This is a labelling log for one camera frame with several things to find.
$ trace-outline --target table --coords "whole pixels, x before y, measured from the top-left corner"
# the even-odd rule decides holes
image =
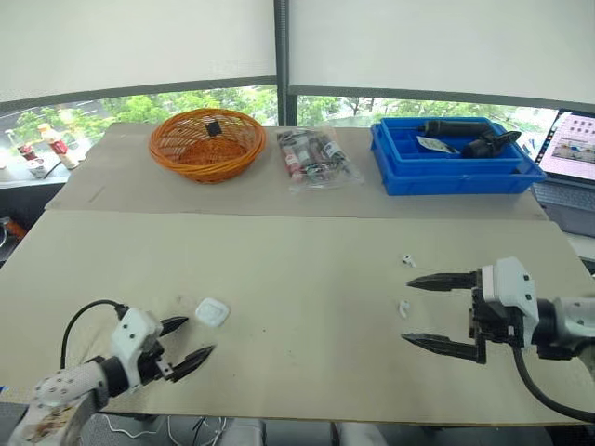
[[[401,257],[414,257],[409,268]],[[179,361],[218,346],[195,373],[156,382],[108,410],[525,425],[571,422],[523,387],[509,349],[488,345],[487,365],[441,357],[402,332],[467,338],[470,296],[404,283],[517,256],[540,297],[595,296],[558,227],[547,221],[210,216],[47,211],[0,269],[4,400],[24,402],[59,364],[62,330],[90,300],[113,298],[156,316],[192,315],[205,297],[231,307],[218,329],[195,319],[164,338]],[[411,302],[399,316],[401,299]],[[107,353],[115,318],[94,309],[75,325],[68,364]],[[555,400],[593,410],[583,364],[542,361],[529,371]]]
[[[275,142],[278,127],[266,127],[266,150],[249,169],[215,186],[197,185],[159,166],[148,150],[153,129],[154,125],[112,125],[47,208],[249,216],[548,219],[530,192],[388,196],[366,128],[336,129],[341,147],[364,174],[364,185],[298,195],[289,191],[289,178]]]

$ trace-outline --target electrical wire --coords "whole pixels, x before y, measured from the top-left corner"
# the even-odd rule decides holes
[[[194,437],[192,438],[192,446],[195,446],[196,445],[196,441],[198,440],[198,431],[201,430],[201,427],[203,426],[203,423],[205,422],[205,419],[206,419],[206,417],[203,416],[192,427],[192,430],[194,431]]]
[[[595,423],[595,413],[580,411],[572,407],[564,406],[563,404],[552,400],[545,393],[543,393],[539,387],[537,387],[536,383],[533,382],[529,372],[527,371],[527,366],[525,365],[524,358],[522,357],[521,348],[513,347],[512,354],[514,356],[514,363],[516,364],[519,375],[521,376],[521,380],[527,387],[527,390],[529,390],[531,394],[536,397],[543,405],[549,407],[552,411],[561,413],[562,415],[569,416],[576,420],[584,421],[586,423]]]
[[[169,437],[169,439],[172,440],[172,442],[176,445],[176,446],[182,446],[180,442],[178,442],[176,439],[174,439],[174,436],[171,435],[171,425],[169,423],[169,419],[171,418],[170,415],[167,416],[167,436]]]
[[[78,318],[81,317],[81,315],[87,311],[90,308],[96,307],[98,305],[111,305],[112,307],[114,307],[115,309],[119,309],[124,307],[123,304],[119,304],[113,300],[110,299],[100,299],[100,300],[95,300],[89,304],[86,304],[84,307],[82,307],[81,309],[79,309],[73,316],[73,318],[71,319],[70,322],[68,322],[68,325],[66,326],[66,330],[64,331],[64,336],[62,337],[62,348],[60,351],[60,355],[59,355],[59,367],[60,369],[64,369],[66,368],[66,346],[68,344],[68,336],[71,333],[71,330],[73,328],[74,323],[76,322],[76,320]]]
[[[209,441],[201,443],[199,446],[209,446],[211,444],[213,446],[215,446],[218,443],[221,436],[223,435],[223,432],[225,432],[226,425],[227,425],[227,418],[224,418],[223,422],[221,423],[221,417],[219,417],[219,429],[215,431],[215,437],[213,437]]]
[[[157,427],[154,431],[143,430],[142,432],[139,432],[138,434],[131,434],[127,430],[117,429],[117,428],[113,427],[110,417],[108,415],[104,414],[103,417],[108,421],[108,426],[109,426],[111,432],[115,432],[117,434],[125,434],[130,439],[137,439],[138,437],[141,437],[143,435],[155,435],[155,434],[159,433],[159,431],[161,430],[161,428],[164,425],[164,420],[162,418],[161,423],[159,424],[159,427]]]

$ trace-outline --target robotic arm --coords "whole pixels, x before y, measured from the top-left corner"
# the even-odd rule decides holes
[[[86,421],[109,398],[162,377],[176,382],[196,370],[215,348],[200,348],[172,367],[162,358],[164,348],[157,339],[177,330],[188,318],[158,321],[150,312],[126,306],[116,311],[121,320],[112,333],[113,356],[59,370],[37,383],[9,445],[75,444]]]
[[[515,257],[469,273],[439,273],[419,277],[407,285],[431,291],[470,289],[469,337],[474,344],[453,342],[436,334],[401,334],[403,339],[440,355],[485,364],[486,341],[512,347],[521,379],[550,409],[588,423],[595,413],[578,411],[548,398],[531,380],[521,348],[537,346],[544,360],[578,357],[595,381],[595,298],[536,298],[535,283]]]

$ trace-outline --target orange basket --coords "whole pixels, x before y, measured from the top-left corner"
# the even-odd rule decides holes
[[[151,134],[149,149],[163,167],[203,183],[240,175],[262,152],[267,136],[238,111],[199,109],[169,118]]]

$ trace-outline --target blue tray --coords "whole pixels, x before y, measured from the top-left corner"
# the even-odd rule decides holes
[[[428,120],[466,121],[488,123],[497,135],[506,132],[502,125],[486,118],[384,118],[380,120],[379,141],[394,163],[394,172],[400,175],[452,175],[452,174],[509,174],[522,163],[522,151],[516,143],[504,146],[496,158],[462,158],[460,153],[430,151],[421,146],[417,136],[420,125]],[[438,137],[440,141],[462,151],[477,137]]]
[[[372,125],[374,153],[388,195],[441,195],[449,193],[522,193],[546,174],[524,154],[515,172],[508,174],[398,175],[394,161],[380,143],[379,125]]]

